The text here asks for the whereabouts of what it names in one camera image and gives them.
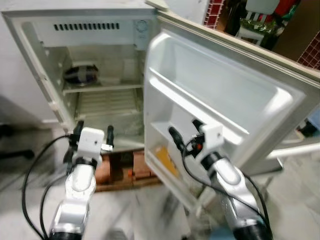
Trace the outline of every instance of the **vent slot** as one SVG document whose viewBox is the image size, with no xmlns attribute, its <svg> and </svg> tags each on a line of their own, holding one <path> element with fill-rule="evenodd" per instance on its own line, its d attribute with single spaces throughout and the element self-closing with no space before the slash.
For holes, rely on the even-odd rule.
<svg viewBox="0 0 320 240">
<path fill-rule="evenodd" d="M 95 22 L 95 23 L 62 23 L 53 24 L 55 31 L 103 31 L 103 30 L 119 30 L 118 22 Z"/>
</svg>

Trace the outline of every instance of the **open refrigerator door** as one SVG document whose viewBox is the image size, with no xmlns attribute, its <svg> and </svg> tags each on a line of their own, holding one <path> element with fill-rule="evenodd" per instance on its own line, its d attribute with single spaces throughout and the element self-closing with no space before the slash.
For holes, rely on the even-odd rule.
<svg viewBox="0 0 320 240">
<path fill-rule="evenodd" d="M 315 71 L 170 11 L 157 19 L 161 33 L 149 45 L 144 74 L 145 160 L 196 210 L 214 194 L 186 173 L 169 127 L 186 143 L 197 133 L 194 119 L 218 122 L 224 144 L 217 149 L 249 173 L 320 102 L 320 80 Z M 185 160 L 209 183 L 192 156 Z"/>
</svg>

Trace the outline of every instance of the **black cable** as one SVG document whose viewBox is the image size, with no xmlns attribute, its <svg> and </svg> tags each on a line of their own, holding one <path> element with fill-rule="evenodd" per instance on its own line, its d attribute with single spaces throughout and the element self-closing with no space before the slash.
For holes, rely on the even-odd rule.
<svg viewBox="0 0 320 240">
<path fill-rule="evenodd" d="M 262 196 L 262 193 L 260 192 L 260 189 L 259 187 L 257 186 L 257 184 L 252 180 L 252 178 L 250 176 L 248 176 L 247 174 L 243 173 L 243 176 L 252 184 L 252 186 L 254 187 L 254 189 L 256 190 L 258 196 L 259 196 L 259 199 L 260 199 L 260 202 L 261 202 L 261 205 L 262 205 L 262 209 L 263 209 L 263 214 L 264 214 L 264 217 L 265 217 L 265 224 L 268 228 L 268 231 L 270 233 L 272 233 L 272 230 L 271 230 L 271 226 L 270 226 L 270 220 L 269 220 L 269 214 L 268 214 L 268 210 L 267 210 L 267 206 L 266 206 L 266 202 L 264 200 L 264 196 Z"/>
<path fill-rule="evenodd" d="M 44 192 L 43 192 L 42 197 L 41 197 L 39 217 L 40 217 L 40 226 L 41 226 L 41 229 L 42 229 L 43 236 L 44 236 L 44 239 L 45 239 L 45 240 L 48 240 L 48 239 L 49 239 L 49 237 L 48 237 L 48 235 L 47 235 L 46 228 L 45 228 L 45 224 L 44 224 L 44 204 L 45 204 L 46 196 L 47 196 L 47 193 L 48 193 L 49 189 L 50 189 L 57 181 L 63 179 L 63 178 L 66 177 L 66 176 L 67 176 L 67 175 L 66 175 L 65 173 L 64 173 L 64 174 L 61 174 L 61 175 L 57 176 L 56 178 L 54 178 L 51 182 L 49 182 L 49 184 L 45 187 Z"/>
<path fill-rule="evenodd" d="M 251 210 L 253 210 L 256 214 L 259 215 L 259 217 L 262 219 L 262 221 L 264 222 L 264 224 L 267 226 L 268 228 L 268 231 L 270 232 L 270 235 L 272 236 L 272 230 L 271 230 L 271 227 L 270 227 L 270 224 L 269 224 L 269 221 L 266 220 L 265 216 L 263 216 L 258 209 L 256 209 L 255 207 L 251 206 L 250 204 L 242 201 L 240 198 L 238 198 L 237 196 L 235 195 L 232 195 L 232 194 L 229 194 L 227 193 L 224 189 L 220 188 L 220 187 L 217 187 L 217 186 L 213 186 L 209 183 L 206 183 L 205 181 L 203 181 L 202 179 L 200 179 L 199 177 L 195 176 L 191 171 L 190 169 L 188 168 L 187 164 L 186 164 L 186 160 L 185 160 L 185 157 L 186 157 L 186 154 L 187 154 L 187 147 L 192 143 L 192 141 L 190 140 L 186 145 L 185 145 L 185 148 L 182 152 L 182 164 L 183 164 L 183 167 L 185 169 L 185 171 L 190 175 L 190 177 L 192 177 L 194 180 L 196 180 L 197 182 L 203 184 L 204 186 L 207 186 L 209 188 L 212 188 L 213 190 L 215 190 L 216 192 L 220 193 L 220 194 L 223 194 L 229 198 L 233 198 L 237 201 L 239 201 L 240 203 L 246 205 L 248 208 L 250 208 Z"/>
<path fill-rule="evenodd" d="M 42 151 L 39 153 L 39 155 L 34 159 L 34 161 L 32 162 L 28 172 L 25 174 L 24 177 L 24 181 L 23 181 L 23 185 L 22 185 L 22 197 L 21 197 L 21 205 L 22 205 L 22 212 L 23 215 L 27 221 L 27 223 L 30 225 L 30 227 L 35 231 L 35 233 L 42 239 L 45 240 L 44 236 L 42 236 L 42 234 L 40 233 L 40 231 L 37 229 L 37 227 L 34 225 L 34 223 L 31 221 L 29 215 L 28 215 L 28 211 L 27 211 L 27 204 L 26 204 L 26 189 L 27 189 L 27 184 L 28 184 L 28 178 L 29 175 L 32 171 L 32 169 L 34 168 L 34 166 L 36 165 L 36 163 L 38 162 L 38 160 L 43 156 L 43 154 L 48 150 L 48 148 L 54 144 L 57 140 L 59 139 L 63 139 L 63 138 L 67 138 L 67 135 L 63 135 L 63 136 L 59 136 L 55 139 L 53 139 L 51 142 L 49 142 L 43 149 Z"/>
</svg>

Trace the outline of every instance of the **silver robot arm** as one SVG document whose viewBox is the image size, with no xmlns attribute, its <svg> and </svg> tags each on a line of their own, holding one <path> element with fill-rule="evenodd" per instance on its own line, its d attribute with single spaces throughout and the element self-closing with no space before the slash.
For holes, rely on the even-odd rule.
<svg viewBox="0 0 320 240">
<path fill-rule="evenodd" d="M 208 155 L 202 162 L 212 182 L 217 179 L 226 193 L 236 196 L 258 210 L 254 195 L 246 186 L 243 173 L 226 157 L 217 152 Z M 272 240 L 271 233 L 256 211 L 233 197 L 222 194 L 221 205 L 230 230 L 237 240 Z"/>
<path fill-rule="evenodd" d="M 237 240 L 272 240 L 272 234 L 259 214 L 247 206 L 259 211 L 255 197 L 246 186 L 243 173 L 227 157 L 220 156 L 216 151 L 223 144 L 221 126 L 216 122 L 204 125 L 198 120 L 192 123 L 199 131 L 199 134 L 192 137 L 192 150 L 187 150 L 181 135 L 174 127 L 169 127 L 168 131 L 182 157 L 185 157 L 186 152 L 187 155 L 192 155 L 207 171 L 211 182 L 218 181 L 224 190 L 225 194 L 221 195 L 222 210 L 234 237 Z"/>
<path fill-rule="evenodd" d="M 102 130 L 85 127 L 80 132 L 73 171 L 65 182 L 65 197 L 52 221 L 50 240 L 81 240 L 89 216 L 89 202 L 96 190 L 95 170 L 102 162 L 101 150 L 113 149 L 113 127 L 108 127 L 107 143 Z"/>
</svg>

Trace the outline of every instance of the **floor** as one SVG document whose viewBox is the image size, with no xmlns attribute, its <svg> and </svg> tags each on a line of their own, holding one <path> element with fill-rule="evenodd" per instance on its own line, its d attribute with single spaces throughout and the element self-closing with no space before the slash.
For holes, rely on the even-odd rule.
<svg viewBox="0 0 320 240">
<path fill-rule="evenodd" d="M 62 134 L 61 129 L 20 131 L 2 138 L 0 151 L 31 148 L 38 153 L 46 142 Z M 37 224 L 43 188 L 64 171 L 62 160 L 67 147 L 66 140 L 57 142 L 30 176 L 27 206 Z M 21 211 L 21 186 L 29 165 L 30 161 L 23 157 L 0 160 L 0 239 L 37 239 Z M 267 207 L 275 239 L 319 240 L 320 151 L 288 157 L 284 159 L 284 168 L 268 188 Z M 63 195 L 63 182 L 48 195 L 44 208 L 47 228 Z M 112 240 L 111 232 L 121 229 L 128 240 L 180 240 L 195 229 L 188 225 L 183 206 L 163 185 L 96 193 L 90 207 L 84 239 Z"/>
</svg>

